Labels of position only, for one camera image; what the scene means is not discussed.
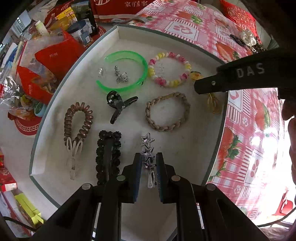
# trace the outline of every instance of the black claw clip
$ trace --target black claw clip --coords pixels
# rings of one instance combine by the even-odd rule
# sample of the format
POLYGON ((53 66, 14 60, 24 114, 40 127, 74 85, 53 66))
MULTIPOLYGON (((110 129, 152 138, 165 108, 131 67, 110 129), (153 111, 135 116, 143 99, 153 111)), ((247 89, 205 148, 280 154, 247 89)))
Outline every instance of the black claw clip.
POLYGON ((123 109, 125 109, 127 106, 131 105, 132 103, 136 102, 138 100, 137 96, 131 97, 127 99, 126 101, 123 101, 120 94, 116 91, 110 91, 107 94, 107 103, 112 108, 116 109, 114 114, 111 117, 110 123, 114 124, 117 117, 120 115, 123 109))

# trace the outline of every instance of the tablecloth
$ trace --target tablecloth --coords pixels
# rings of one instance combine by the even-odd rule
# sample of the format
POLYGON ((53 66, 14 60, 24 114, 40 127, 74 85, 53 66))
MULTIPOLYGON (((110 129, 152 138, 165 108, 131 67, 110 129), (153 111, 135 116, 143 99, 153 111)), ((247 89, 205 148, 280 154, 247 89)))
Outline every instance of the tablecloth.
MULTIPOLYGON (((133 25, 179 37, 224 62, 252 54, 229 36, 239 36, 235 23, 196 2, 155 0, 138 14, 148 22, 133 25)), ((274 88, 229 92, 224 133, 208 183, 217 185, 250 219, 260 214, 264 188, 282 156, 281 108, 274 88)))

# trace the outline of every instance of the translucent green bangle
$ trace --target translucent green bangle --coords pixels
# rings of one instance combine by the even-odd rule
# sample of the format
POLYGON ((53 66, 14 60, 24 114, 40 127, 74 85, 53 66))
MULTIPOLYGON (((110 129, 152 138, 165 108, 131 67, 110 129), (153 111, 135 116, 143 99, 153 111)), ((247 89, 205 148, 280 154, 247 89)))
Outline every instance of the translucent green bangle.
POLYGON ((144 72, 143 72, 142 76, 135 83, 133 83, 127 87, 122 87, 122 88, 106 87, 105 85, 103 85, 100 82, 100 80, 97 80, 96 83, 98 84, 98 86, 106 93, 109 93, 112 90, 115 90, 119 93, 130 91, 132 89, 135 89, 138 86, 141 86, 144 83, 145 79, 147 78, 148 65, 147 65, 146 60, 141 55, 139 55, 138 53, 132 52, 132 51, 123 50, 123 51, 117 51, 112 54, 109 54, 107 57, 104 58, 104 61, 106 63, 113 63, 114 61, 119 60, 119 59, 131 59, 133 61, 136 61, 136 62, 142 64, 143 68, 144 68, 144 72))

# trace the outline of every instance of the beige braided bracelet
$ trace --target beige braided bracelet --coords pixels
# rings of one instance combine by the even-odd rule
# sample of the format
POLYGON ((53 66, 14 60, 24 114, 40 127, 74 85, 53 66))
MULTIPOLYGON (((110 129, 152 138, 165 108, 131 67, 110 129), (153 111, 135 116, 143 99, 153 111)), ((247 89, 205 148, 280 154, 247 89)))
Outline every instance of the beige braided bracelet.
POLYGON ((172 94, 169 94, 166 96, 159 96, 158 98, 153 99, 150 102, 147 102, 147 107, 145 109, 145 113, 146 113, 145 120, 148 122, 148 124, 153 129, 155 129, 157 131, 171 131, 174 128, 178 128, 182 123, 186 122, 186 120, 189 117, 189 111, 190 111, 190 104, 188 103, 186 96, 180 92, 175 92, 175 93, 172 93, 172 94), (185 111, 184 111, 183 117, 181 119, 177 120, 174 124, 172 124, 170 126, 159 126, 159 125, 155 124, 154 120, 151 120, 151 118, 150 118, 151 117, 150 116, 151 107, 153 105, 157 104, 161 100, 166 100, 166 99, 173 98, 173 97, 178 97, 178 98, 182 99, 182 102, 185 106, 185 111))

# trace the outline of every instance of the round metal bolt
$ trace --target round metal bolt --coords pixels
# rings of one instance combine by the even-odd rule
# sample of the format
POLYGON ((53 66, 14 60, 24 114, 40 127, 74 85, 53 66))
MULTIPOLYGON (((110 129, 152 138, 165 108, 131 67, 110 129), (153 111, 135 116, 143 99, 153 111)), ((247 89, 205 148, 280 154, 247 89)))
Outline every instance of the round metal bolt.
POLYGON ((81 187, 83 190, 89 190, 91 188, 91 185, 89 183, 84 183, 81 187))
POLYGON ((126 179, 126 177, 124 175, 119 175, 116 178, 118 181, 124 181, 126 179))
POLYGON ((172 176, 172 180, 174 181, 174 182, 177 182, 177 181, 180 181, 180 177, 179 176, 177 176, 177 175, 174 175, 174 176, 172 176))
POLYGON ((216 189, 216 186, 214 185, 214 184, 208 184, 207 185, 207 190, 209 190, 209 191, 214 191, 216 189))

